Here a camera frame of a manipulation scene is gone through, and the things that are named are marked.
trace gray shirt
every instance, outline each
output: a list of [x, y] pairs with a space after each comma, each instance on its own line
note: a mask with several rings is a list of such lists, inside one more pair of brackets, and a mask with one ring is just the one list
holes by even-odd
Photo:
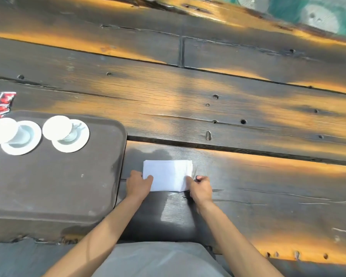
[[92, 277], [230, 277], [197, 243], [124, 243], [114, 250]]

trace person's left hand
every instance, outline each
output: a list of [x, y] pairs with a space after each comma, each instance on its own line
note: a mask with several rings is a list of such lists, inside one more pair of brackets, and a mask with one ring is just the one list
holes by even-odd
[[133, 196], [142, 202], [150, 192], [153, 179], [150, 175], [144, 180], [141, 172], [132, 170], [127, 179], [127, 196]]

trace person's right arm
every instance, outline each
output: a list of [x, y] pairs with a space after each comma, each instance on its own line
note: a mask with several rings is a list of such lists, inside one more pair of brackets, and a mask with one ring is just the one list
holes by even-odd
[[236, 277], [283, 277], [283, 275], [238, 231], [212, 200], [208, 177], [188, 177], [190, 195], [208, 224], [225, 260]]

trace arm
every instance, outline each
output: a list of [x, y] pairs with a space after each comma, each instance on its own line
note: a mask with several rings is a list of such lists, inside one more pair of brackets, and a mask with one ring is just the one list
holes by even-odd
[[126, 198], [43, 277], [90, 277], [94, 274], [150, 192], [152, 180], [152, 176], [143, 180], [141, 172], [132, 170], [127, 179]]
[[212, 201], [208, 177], [188, 177], [190, 194], [236, 277], [283, 277]]

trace wood grain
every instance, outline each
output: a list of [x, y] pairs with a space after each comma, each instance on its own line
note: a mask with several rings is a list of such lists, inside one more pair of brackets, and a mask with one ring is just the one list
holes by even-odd
[[[0, 91], [18, 89], [27, 107], [114, 118], [131, 136], [346, 161], [346, 95], [340, 93], [7, 39], [0, 39], [0, 78], [18, 82], [0, 82]], [[30, 103], [35, 97], [39, 102]]]
[[[123, 179], [147, 159], [191, 159], [195, 175], [211, 178], [214, 202], [264, 256], [295, 260], [299, 251], [301, 261], [346, 264], [346, 166], [129, 141], [119, 200]], [[176, 192], [150, 193], [124, 238], [216, 247], [187, 194]]]
[[185, 67], [346, 93], [345, 62], [329, 63], [291, 49], [280, 55], [246, 46], [185, 39]]
[[[189, 15], [147, 8], [149, 2], [145, 0], [126, 1], [132, 4], [114, 0], [0, 0], [0, 37], [180, 66], [178, 37], [172, 34], [207, 39], [246, 47], [249, 56], [244, 56], [235, 69], [228, 68], [226, 57], [221, 55], [214, 66], [199, 64], [199, 68], [346, 92], [346, 41], [314, 35], [305, 28], [217, 1], [154, 3], [161, 9]], [[278, 58], [273, 73], [264, 71], [269, 61], [275, 61], [269, 57], [254, 64], [259, 49]], [[192, 58], [195, 53], [191, 56], [186, 51], [186, 55]], [[300, 56], [308, 59], [308, 64], [301, 64]], [[293, 72], [294, 64], [305, 68], [294, 67]]]

